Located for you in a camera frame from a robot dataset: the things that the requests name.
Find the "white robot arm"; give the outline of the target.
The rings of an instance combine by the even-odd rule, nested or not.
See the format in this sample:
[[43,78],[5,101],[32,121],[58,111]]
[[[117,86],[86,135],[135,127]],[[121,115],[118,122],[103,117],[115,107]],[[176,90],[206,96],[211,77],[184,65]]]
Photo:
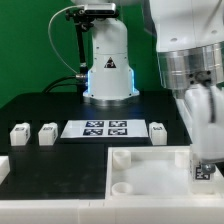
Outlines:
[[74,18],[92,30],[93,66],[84,100],[117,105],[139,94],[127,62],[127,30],[117,8],[143,6],[146,29],[156,36],[161,85],[173,92],[205,174],[224,161],[224,0],[71,0]]

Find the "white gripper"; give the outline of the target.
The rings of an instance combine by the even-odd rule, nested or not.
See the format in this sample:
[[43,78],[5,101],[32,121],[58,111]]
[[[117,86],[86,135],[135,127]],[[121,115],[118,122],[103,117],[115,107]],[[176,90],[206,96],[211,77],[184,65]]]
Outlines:
[[[224,161],[224,91],[200,84],[175,99],[192,141],[192,151],[202,163]],[[214,172],[213,164],[203,164],[202,172]]]

